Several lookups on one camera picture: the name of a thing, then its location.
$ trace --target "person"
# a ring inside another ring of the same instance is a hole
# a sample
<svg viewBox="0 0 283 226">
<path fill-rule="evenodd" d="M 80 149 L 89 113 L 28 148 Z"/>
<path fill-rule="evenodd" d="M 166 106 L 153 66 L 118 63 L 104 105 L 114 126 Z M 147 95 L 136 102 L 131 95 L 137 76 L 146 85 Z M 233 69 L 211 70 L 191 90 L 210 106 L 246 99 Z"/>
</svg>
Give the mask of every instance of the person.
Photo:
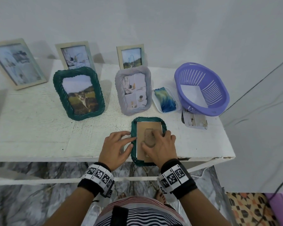
<svg viewBox="0 0 283 226">
<path fill-rule="evenodd" d="M 142 143 L 142 149 L 159 167 L 161 173 L 165 173 L 174 165 L 182 167 L 177 159 L 175 135 L 171 135 L 169 130 L 164 136 L 161 136 L 158 130 L 153 130 L 152 133 L 155 137 L 155 146 L 149 148 Z M 123 164 L 129 157 L 133 144 L 129 144 L 122 154 L 121 148 L 136 140 L 136 137 L 122 139 L 126 135 L 130 135 L 130 132 L 114 132 L 106 137 L 99 160 L 95 164 L 109 171 L 114 171 Z M 81 225 L 94 197 L 101 191 L 103 189 L 97 183 L 83 178 L 78 188 L 61 204 L 44 226 Z M 173 194 L 179 199 L 193 226 L 231 225 L 197 188 L 191 177 L 174 189 Z M 125 197 L 123 193 L 121 199 L 102 210 L 94 225 L 186 225 L 174 209 L 162 204 L 165 198 L 162 198 L 161 194 L 157 199 L 160 202 L 147 197 Z"/>
</svg>

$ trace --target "striped shirt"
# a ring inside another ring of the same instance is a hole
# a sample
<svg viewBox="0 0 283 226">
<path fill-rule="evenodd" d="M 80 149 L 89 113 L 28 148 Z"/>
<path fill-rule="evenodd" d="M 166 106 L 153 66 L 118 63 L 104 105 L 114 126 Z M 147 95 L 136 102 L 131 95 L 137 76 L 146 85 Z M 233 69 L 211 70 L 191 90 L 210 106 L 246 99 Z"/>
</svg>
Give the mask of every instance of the striped shirt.
<svg viewBox="0 0 283 226">
<path fill-rule="evenodd" d="M 103 209 L 94 223 L 94 226 L 110 225 L 185 226 L 186 223 L 175 210 L 161 204 L 155 199 L 131 196 L 109 204 Z"/>
</svg>

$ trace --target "blue soap bar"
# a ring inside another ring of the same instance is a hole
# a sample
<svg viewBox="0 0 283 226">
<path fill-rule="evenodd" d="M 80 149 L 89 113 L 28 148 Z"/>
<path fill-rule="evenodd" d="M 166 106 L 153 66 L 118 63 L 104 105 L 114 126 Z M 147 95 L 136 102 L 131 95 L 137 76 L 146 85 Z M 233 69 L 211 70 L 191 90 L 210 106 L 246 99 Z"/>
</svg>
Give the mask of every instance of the blue soap bar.
<svg viewBox="0 0 283 226">
<path fill-rule="evenodd" d="M 163 113 L 176 110 L 176 103 L 173 98 L 168 94 L 164 87 L 154 90 L 154 94 L 159 100 L 161 110 Z"/>
</svg>

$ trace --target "patterned rug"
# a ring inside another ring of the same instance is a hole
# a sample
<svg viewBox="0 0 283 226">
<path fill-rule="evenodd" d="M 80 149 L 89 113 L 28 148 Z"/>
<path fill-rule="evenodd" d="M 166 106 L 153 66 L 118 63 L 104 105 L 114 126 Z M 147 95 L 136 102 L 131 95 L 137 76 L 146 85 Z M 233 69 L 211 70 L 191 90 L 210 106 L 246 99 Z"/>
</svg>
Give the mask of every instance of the patterned rug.
<svg viewBox="0 0 283 226">
<path fill-rule="evenodd" d="M 267 198 L 260 193 L 227 193 L 239 226 L 253 226 L 261 219 Z M 279 226 L 270 205 L 267 204 L 261 226 Z"/>
</svg>

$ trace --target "soap dish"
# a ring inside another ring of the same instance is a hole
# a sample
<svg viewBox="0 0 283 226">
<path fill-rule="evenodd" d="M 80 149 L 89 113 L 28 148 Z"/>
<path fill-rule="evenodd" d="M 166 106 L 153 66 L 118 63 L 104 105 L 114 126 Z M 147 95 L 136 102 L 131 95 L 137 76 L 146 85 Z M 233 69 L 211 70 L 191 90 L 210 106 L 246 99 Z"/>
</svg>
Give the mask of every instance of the soap dish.
<svg viewBox="0 0 283 226">
<path fill-rule="evenodd" d="M 173 100 L 175 101 L 175 104 L 176 104 L 176 109 L 173 110 L 173 111 L 170 111 L 170 112 L 165 112 L 165 113 L 173 113 L 175 111 L 178 111 L 178 110 L 181 110 L 181 104 L 180 102 L 173 96 L 173 94 L 171 93 L 171 91 L 167 88 L 167 87 L 164 87 L 167 91 L 167 93 L 173 98 Z M 156 97 L 155 93 L 154 93 L 154 90 L 152 90 L 152 101 L 154 102 L 157 110 L 160 112 L 160 113 L 164 113 L 161 109 L 161 106 L 160 106 L 160 102 L 158 100 L 158 98 Z"/>
</svg>

